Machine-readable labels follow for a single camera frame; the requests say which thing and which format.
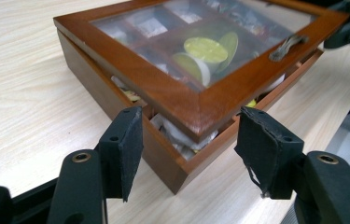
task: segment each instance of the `box lid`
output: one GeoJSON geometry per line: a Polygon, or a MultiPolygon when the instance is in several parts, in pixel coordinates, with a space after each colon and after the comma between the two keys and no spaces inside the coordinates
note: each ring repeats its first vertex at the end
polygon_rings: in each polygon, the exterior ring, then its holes
{"type": "Polygon", "coordinates": [[[301,2],[267,2],[132,1],[54,21],[104,70],[198,142],[347,18],[301,2]],[[288,21],[289,14],[299,19],[288,21]],[[270,59],[292,35],[308,41],[279,62],[270,59]]]}

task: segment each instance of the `metal clasp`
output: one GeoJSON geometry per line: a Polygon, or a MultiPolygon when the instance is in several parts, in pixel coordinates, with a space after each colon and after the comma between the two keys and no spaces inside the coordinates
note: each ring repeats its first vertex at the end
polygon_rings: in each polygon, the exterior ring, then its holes
{"type": "Polygon", "coordinates": [[[272,52],[269,58],[271,61],[280,62],[285,57],[285,55],[288,54],[291,46],[298,43],[305,43],[308,41],[308,39],[309,38],[306,35],[292,35],[277,50],[272,52]]]}

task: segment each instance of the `wooden frame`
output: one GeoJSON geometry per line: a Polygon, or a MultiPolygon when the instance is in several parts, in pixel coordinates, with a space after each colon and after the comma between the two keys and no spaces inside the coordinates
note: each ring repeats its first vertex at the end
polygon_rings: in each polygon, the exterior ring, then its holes
{"type": "MultiPolygon", "coordinates": [[[[135,106],[110,79],[110,73],[103,71],[90,56],[61,32],[58,32],[58,36],[69,68],[110,118],[113,119],[125,107],[135,106]]],[[[267,109],[301,78],[321,54],[322,51],[315,50],[306,60],[292,66],[288,71],[288,78],[260,100],[256,108],[267,109]]],[[[237,136],[239,120],[234,118],[221,127],[219,136],[207,147],[190,161],[186,161],[169,140],[150,123],[153,114],[154,109],[150,105],[143,106],[143,159],[173,193],[184,188],[228,148],[237,136]]]]}
{"type": "Polygon", "coordinates": [[[113,119],[125,107],[140,105],[132,103],[122,93],[111,80],[112,76],[120,78],[142,97],[142,102],[145,102],[141,104],[144,113],[143,158],[166,186],[177,193],[235,141],[239,120],[234,115],[240,106],[286,73],[285,81],[256,105],[256,108],[268,109],[318,59],[322,51],[316,49],[317,45],[335,31],[346,15],[296,1],[270,1],[317,15],[315,22],[298,32],[299,35],[307,34],[310,41],[293,47],[294,50],[280,63],[268,60],[272,48],[212,87],[197,92],[166,76],[90,24],[90,21],[161,2],[125,2],[62,16],[54,21],[69,68],[110,118],[113,119]],[[242,73],[255,74],[259,78],[253,81],[238,78],[242,73]],[[239,86],[248,82],[252,83],[249,88],[239,90],[239,86]],[[156,113],[163,114],[195,141],[204,138],[212,130],[219,130],[219,135],[187,161],[151,124],[150,120],[156,113]]]}
{"type": "Polygon", "coordinates": [[[257,60],[246,64],[212,87],[205,91],[196,92],[185,84],[166,76],[161,70],[151,66],[119,42],[91,25],[91,21],[162,2],[125,2],[61,16],[55,18],[54,22],[64,35],[90,55],[104,70],[119,77],[145,101],[197,142],[224,125],[241,105],[245,105],[255,98],[292,64],[316,49],[318,44],[332,34],[347,18],[345,14],[296,1],[269,1],[316,15],[317,19],[314,22],[297,32],[298,35],[308,35],[309,41],[293,47],[294,50],[280,63],[269,60],[268,55],[273,51],[270,49],[257,60]],[[240,86],[247,86],[247,88],[240,89],[240,86]]]}

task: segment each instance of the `wooden table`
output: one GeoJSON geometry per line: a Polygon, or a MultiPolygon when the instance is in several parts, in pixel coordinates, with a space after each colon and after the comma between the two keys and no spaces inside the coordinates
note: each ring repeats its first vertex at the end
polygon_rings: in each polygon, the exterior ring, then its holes
{"type": "MultiPolygon", "coordinates": [[[[94,148],[111,120],[64,61],[52,18],[119,1],[0,2],[0,186],[19,195],[59,174],[72,151],[94,148]]],[[[350,46],[327,50],[268,110],[324,150],[350,108],[350,46]]],[[[141,161],[111,223],[279,223],[290,201],[261,199],[235,143],[176,196],[141,161]]]]}

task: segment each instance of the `screw hole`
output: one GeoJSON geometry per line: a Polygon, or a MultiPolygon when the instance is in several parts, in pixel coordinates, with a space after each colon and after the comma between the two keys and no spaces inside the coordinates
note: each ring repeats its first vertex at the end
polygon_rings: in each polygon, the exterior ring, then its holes
{"type": "Polygon", "coordinates": [[[64,224],[80,224],[84,220],[84,216],[81,213],[75,213],[68,217],[64,224]]]}
{"type": "Polygon", "coordinates": [[[283,137],[283,140],[288,141],[288,142],[292,142],[293,141],[292,138],[287,137],[287,136],[283,137]]]}
{"type": "Polygon", "coordinates": [[[91,157],[91,154],[85,153],[85,152],[81,152],[81,153],[76,154],[76,155],[72,158],[72,161],[73,161],[73,162],[84,162],[84,161],[89,160],[90,157],[91,157]]]}
{"type": "Polygon", "coordinates": [[[333,165],[338,164],[337,159],[335,159],[331,156],[328,156],[328,155],[319,155],[317,158],[324,163],[333,164],[333,165]]]}
{"type": "Polygon", "coordinates": [[[113,142],[117,142],[117,141],[119,140],[119,138],[116,137],[116,136],[112,136],[112,137],[110,138],[110,140],[113,141],[113,142]]]}

